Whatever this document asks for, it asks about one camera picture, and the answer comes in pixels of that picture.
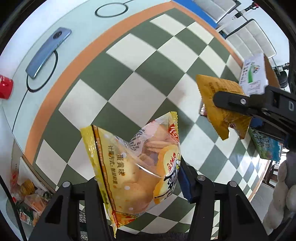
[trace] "black ring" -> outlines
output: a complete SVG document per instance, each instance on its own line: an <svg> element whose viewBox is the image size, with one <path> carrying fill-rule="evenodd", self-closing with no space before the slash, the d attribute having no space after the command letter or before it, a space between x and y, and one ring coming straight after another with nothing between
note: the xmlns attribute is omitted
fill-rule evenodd
<svg viewBox="0 0 296 241"><path fill-rule="evenodd" d="M54 54L55 54L55 57L56 57L56 60L55 60L55 63L54 63L54 68L53 68L52 72L50 73L50 76L47 78L47 80L44 82L44 84L41 85L39 88L37 88L37 89L35 89L35 90L32 90L32 89L29 87L29 83L28 83L28 77L29 77L29 75L27 74L27 89L28 89L28 91L30 91L30 92L32 92L32 93L35 93L35 92L41 90L41 89L47 84L47 82L50 80L52 74L53 74L54 71L55 71L55 68L57 67L57 61L58 61L58 58L59 58L59 56L58 56L56 50L54 50Z"/></svg>
<svg viewBox="0 0 296 241"><path fill-rule="evenodd" d="M120 5L123 5L123 6L125 6L125 10L124 10L123 12L119 13L119 14L116 14L116 15L110 15L110 16L101 16L101 15L98 14L98 10L99 10L100 8L102 8L102 7L104 7L104 6L107 6L107 5L112 5L112 4L120 4ZM113 3L107 3L107 4L105 4L105 5L101 6L101 7L99 7L99 8L94 12L94 14L95 14L96 16L100 17L100 18L112 18L112 17L120 16L120 15L126 13L127 11L128 11L128 6L127 6L125 3L121 3L121 2L113 2Z"/></svg>

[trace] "white cushion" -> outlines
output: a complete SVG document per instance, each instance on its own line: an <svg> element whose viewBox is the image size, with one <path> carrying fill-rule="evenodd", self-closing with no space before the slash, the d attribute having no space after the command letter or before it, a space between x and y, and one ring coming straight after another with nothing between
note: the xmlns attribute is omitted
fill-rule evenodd
<svg viewBox="0 0 296 241"><path fill-rule="evenodd" d="M234 6L233 0L193 0L216 23Z"/></svg>
<svg viewBox="0 0 296 241"><path fill-rule="evenodd" d="M227 40L232 43L244 59L262 52L267 58L276 55L274 47L256 21L250 21L230 35Z"/></svg>

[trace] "red can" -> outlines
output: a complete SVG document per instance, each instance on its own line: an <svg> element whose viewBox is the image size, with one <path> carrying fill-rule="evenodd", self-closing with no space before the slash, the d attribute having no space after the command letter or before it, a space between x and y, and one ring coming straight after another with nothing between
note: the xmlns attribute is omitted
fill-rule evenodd
<svg viewBox="0 0 296 241"><path fill-rule="evenodd" d="M0 75L0 98L9 99L13 89L13 80Z"/></svg>

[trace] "phone camera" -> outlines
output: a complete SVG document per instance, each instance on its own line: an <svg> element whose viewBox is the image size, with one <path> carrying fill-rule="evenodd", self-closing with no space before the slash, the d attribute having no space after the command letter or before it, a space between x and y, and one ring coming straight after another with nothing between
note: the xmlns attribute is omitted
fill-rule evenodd
<svg viewBox="0 0 296 241"><path fill-rule="evenodd" d="M62 34L62 31L58 31L55 35L54 35L54 39L57 39L58 37L60 37Z"/></svg>

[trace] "table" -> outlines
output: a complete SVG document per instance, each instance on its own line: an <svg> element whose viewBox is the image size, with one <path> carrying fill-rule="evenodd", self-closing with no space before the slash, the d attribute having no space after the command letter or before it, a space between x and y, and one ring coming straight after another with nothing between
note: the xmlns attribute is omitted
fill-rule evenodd
<svg viewBox="0 0 296 241"><path fill-rule="evenodd" d="M27 92L25 69L60 26L72 34L57 49L56 69L44 88ZM54 63L52 55L37 78L29 78L32 89L43 84ZM218 137L199 115L201 97L195 82L197 74L238 82L241 66L210 25L175 2L89 0L34 43L13 76L15 87L3 108L28 162L54 190L64 181L77 184L94 176L80 128L95 124L130 140L150 120L177 111L184 160L212 181L236 181L251 198L265 160L259 158L249 134L239 140L230 129L227 140ZM193 211L177 185L173 195L121 229L185 232ZM213 238L218 225L217 201Z"/></svg>

